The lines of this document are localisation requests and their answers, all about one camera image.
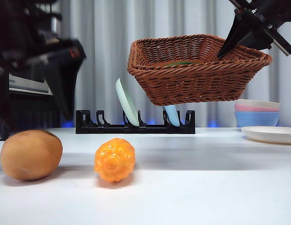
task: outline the basket rim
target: basket rim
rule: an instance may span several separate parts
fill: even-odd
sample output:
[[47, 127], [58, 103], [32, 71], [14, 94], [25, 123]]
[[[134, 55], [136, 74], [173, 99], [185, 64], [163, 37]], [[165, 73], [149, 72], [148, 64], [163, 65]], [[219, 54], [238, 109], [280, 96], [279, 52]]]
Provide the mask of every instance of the basket rim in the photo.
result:
[[262, 51], [256, 50], [256, 49], [251, 49], [247, 48], [243, 45], [236, 45], [235, 49], [241, 50], [243, 52], [249, 53], [249, 52], [255, 52], [260, 55], [260, 57], [256, 57], [253, 59], [246, 59], [246, 60], [221, 60], [221, 61], [210, 61], [206, 63], [194, 63], [194, 64], [188, 64], [188, 65], [173, 65], [173, 66], [145, 66], [145, 65], [139, 65], [139, 64], [133, 64], [134, 59], [136, 58], [137, 51], [134, 51], [136, 49], [136, 45], [138, 42], [153, 42], [153, 41], [160, 41], [160, 40], [170, 40], [170, 39], [180, 39], [182, 37], [208, 37], [208, 38], [213, 38], [217, 41], [225, 41], [225, 39], [216, 36], [216, 35], [208, 35], [208, 34], [193, 34], [193, 35], [180, 35], [180, 36], [173, 36], [173, 37], [158, 37], [158, 38], [144, 38], [144, 39], [138, 39], [135, 40], [132, 45], [131, 45], [131, 51], [129, 55], [129, 61], [128, 61], [128, 69], [138, 69], [138, 70], [165, 70], [165, 69], [170, 69], [170, 68], [198, 68], [202, 66], [219, 66], [220, 64], [222, 65], [234, 65], [234, 64], [244, 64], [244, 63], [249, 63], [249, 62], [258, 62], [258, 61], [272, 61], [272, 57]]

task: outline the stacked bowls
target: stacked bowls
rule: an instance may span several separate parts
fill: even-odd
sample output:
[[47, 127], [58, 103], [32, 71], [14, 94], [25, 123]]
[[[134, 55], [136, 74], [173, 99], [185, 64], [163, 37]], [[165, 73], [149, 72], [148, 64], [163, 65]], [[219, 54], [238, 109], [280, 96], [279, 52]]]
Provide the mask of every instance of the stacked bowls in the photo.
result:
[[238, 99], [235, 102], [237, 125], [242, 127], [274, 127], [280, 117], [280, 103], [249, 99]]

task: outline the black machine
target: black machine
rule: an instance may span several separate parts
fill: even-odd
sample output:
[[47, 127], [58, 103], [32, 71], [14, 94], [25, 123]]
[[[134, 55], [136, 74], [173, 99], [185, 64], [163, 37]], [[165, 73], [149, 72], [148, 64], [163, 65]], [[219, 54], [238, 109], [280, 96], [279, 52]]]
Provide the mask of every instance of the black machine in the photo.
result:
[[262, 50], [271, 49], [271, 43], [275, 43], [284, 54], [291, 54], [291, 45], [277, 31], [285, 22], [291, 22], [291, 0], [229, 1], [237, 9], [219, 58], [236, 44]]
[[[0, 121], [2, 136], [9, 134], [8, 74], [46, 80], [56, 104], [68, 120], [73, 118], [78, 70], [85, 58], [77, 40], [62, 40], [46, 29], [60, 14], [46, 13], [37, 4], [57, 0], [0, 0]], [[237, 8], [230, 33], [218, 53], [221, 58], [236, 44], [257, 50], [275, 43], [286, 55], [291, 45], [277, 32], [291, 21], [291, 0], [229, 0]]]
[[31, 101], [31, 104], [39, 104], [36, 107], [52, 108], [58, 114], [55, 115], [57, 120], [60, 120], [60, 111], [66, 120], [73, 118], [77, 73], [85, 53], [79, 41], [62, 40], [50, 30], [52, 19], [60, 21], [62, 16], [47, 13], [38, 8], [38, 5], [51, 6], [55, 2], [56, 0], [0, 0], [1, 136], [9, 135], [9, 128], [15, 123], [12, 121], [15, 116], [11, 116], [14, 112], [12, 106], [15, 104], [12, 101], [15, 100], [15, 93], [9, 92], [9, 74], [36, 82], [45, 80], [53, 94], [53, 97], [22, 94], [22, 102], [17, 102], [19, 107], [22, 104], [23, 107], [29, 107]]

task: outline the green object in basket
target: green object in basket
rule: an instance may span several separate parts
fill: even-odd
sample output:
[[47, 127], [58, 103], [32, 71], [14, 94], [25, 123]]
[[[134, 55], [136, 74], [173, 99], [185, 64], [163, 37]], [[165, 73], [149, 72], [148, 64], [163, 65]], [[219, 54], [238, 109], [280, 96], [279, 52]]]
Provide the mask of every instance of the green object in basket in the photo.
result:
[[165, 66], [184, 65], [184, 64], [192, 64], [192, 63], [198, 63], [198, 62], [174, 62], [174, 63], [167, 64]]

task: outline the pink bowl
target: pink bowl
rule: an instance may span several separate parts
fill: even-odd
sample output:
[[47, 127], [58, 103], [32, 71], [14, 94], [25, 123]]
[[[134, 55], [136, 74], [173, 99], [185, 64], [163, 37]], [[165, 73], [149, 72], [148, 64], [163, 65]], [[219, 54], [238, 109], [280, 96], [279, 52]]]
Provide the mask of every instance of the pink bowl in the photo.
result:
[[237, 112], [280, 112], [280, 109], [264, 108], [249, 105], [235, 105], [235, 111]]

